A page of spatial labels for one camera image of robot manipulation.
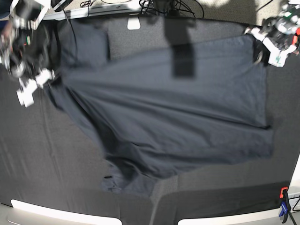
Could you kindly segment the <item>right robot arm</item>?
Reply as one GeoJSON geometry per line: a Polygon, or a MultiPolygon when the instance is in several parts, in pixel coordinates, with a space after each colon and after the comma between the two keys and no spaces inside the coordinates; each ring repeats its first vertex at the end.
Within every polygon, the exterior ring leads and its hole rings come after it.
{"type": "Polygon", "coordinates": [[[19,82],[19,94],[31,94],[55,78],[50,55],[52,34],[42,23],[50,0],[13,0],[0,33],[0,64],[19,82]]]}

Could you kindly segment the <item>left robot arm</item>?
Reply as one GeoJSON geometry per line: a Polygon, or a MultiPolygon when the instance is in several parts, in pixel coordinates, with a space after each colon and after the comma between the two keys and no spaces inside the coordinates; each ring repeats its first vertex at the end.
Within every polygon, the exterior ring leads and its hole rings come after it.
{"type": "Polygon", "coordinates": [[[244,34],[256,39],[255,64],[282,68],[289,56],[300,54],[300,2],[288,1],[276,17],[266,19],[261,27],[246,28],[244,34]]]}

